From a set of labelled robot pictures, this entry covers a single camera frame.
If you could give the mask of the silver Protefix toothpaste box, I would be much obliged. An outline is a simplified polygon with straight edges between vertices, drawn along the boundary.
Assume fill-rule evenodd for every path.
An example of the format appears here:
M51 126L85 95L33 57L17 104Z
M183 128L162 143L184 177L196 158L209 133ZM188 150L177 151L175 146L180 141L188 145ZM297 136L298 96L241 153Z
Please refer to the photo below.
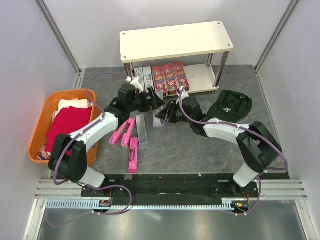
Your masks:
M156 95L161 99L163 100L164 99L164 95L162 92L156 92ZM159 127L164 127L165 126L165 122L160 119L160 118L157 118L156 115L161 112L163 109L165 108L165 106L161 106L160 108L158 109L155 109L152 111L152 116L153 116L153 127L154 128L159 128Z

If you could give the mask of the silver red toothpaste box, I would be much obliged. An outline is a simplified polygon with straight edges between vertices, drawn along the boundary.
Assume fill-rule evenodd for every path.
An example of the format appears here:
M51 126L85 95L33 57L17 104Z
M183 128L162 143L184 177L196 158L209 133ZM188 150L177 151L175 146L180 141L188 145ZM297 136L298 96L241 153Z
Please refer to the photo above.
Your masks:
M154 80L154 89L156 92L162 93L165 97L167 95L167 87L164 78L163 68L161 65L152 66L152 75Z

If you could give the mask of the red 3D toothpaste box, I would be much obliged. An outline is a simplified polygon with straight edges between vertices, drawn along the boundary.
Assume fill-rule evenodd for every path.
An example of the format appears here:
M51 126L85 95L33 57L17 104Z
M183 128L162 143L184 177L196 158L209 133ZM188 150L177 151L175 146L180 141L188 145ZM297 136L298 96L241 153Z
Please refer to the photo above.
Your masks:
M174 73L173 65L164 64L162 67L167 86L167 93L168 95L173 95L178 90L178 84Z
M179 88L184 87L185 91L189 91L190 85L186 77L183 63L181 61L173 62L172 66L173 66L174 74L176 76L178 87Z

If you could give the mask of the silver toothpaste box small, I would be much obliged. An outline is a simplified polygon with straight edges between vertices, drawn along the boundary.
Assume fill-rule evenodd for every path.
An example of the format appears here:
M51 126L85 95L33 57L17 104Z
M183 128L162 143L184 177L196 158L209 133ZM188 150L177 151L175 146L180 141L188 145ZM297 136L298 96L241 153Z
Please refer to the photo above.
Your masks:
M148 135L145 123L145 117L143 114L138 114L135 116L137 136L140 147L148 146Z

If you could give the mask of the purple silver toothpaste box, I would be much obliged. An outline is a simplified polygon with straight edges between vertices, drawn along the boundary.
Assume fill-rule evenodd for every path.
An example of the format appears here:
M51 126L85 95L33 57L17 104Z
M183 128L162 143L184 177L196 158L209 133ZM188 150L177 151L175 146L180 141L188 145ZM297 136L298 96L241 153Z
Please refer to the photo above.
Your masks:
M152 69L150 66L145 66L142 68L142 71L143 71L145 91L148 92L149 87L154 88Z
M134 76L139 77L143 80L144 79L143 68L142 67L135 67L134 68Z

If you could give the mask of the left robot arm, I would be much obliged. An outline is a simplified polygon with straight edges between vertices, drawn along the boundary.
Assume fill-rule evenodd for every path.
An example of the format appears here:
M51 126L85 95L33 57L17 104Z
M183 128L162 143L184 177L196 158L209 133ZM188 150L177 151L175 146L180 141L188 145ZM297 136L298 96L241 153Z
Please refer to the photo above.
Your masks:
M69 135L60 133L55 138L48 162L53 177L60 176L65 182L84 184L91 187L99 197L106 196L110 185L105 181L104 174L88 166L88 151L105 135L124 124L132 112L144 113L164 105L165 101L152 87L140 91L132 84L123 84L117 97L94 121Z

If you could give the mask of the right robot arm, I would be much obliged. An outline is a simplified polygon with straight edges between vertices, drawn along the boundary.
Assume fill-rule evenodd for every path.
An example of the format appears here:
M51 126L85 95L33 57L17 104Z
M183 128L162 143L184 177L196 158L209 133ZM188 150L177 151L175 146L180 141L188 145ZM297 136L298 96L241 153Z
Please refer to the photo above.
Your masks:
M211 117L203 113L195 97L169 101L156 117L173 124L185 122L199 136L221 139L239 147L244 163L229 184L229 191L235 197L242 196L249 183L264 173L277 157L283 156L281 146L263 123L236 124Z

